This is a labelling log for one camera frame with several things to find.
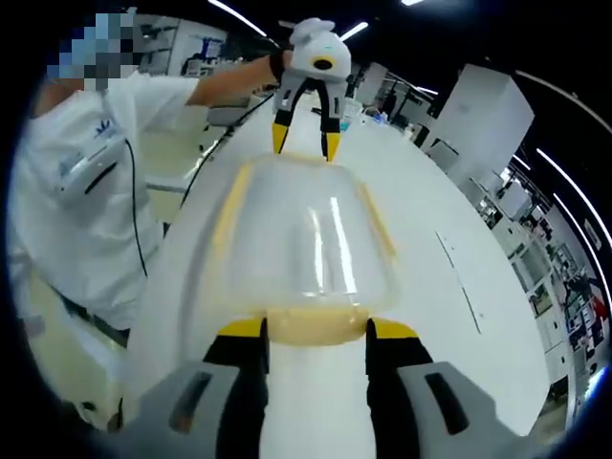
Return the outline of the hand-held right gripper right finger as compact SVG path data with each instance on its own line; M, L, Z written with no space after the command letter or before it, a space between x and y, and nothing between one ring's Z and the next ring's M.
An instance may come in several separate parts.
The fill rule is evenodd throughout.
M378 458L511 458L515 434L489 394L434 361L410 327L377 317L365 328L367 403Z

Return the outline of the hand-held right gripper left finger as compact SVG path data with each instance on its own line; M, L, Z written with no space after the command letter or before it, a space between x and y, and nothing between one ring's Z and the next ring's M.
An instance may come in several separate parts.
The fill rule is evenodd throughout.
M130 458L257 458L270 369L268 323L224 327L201 361L174 370L141 398L128 424Z

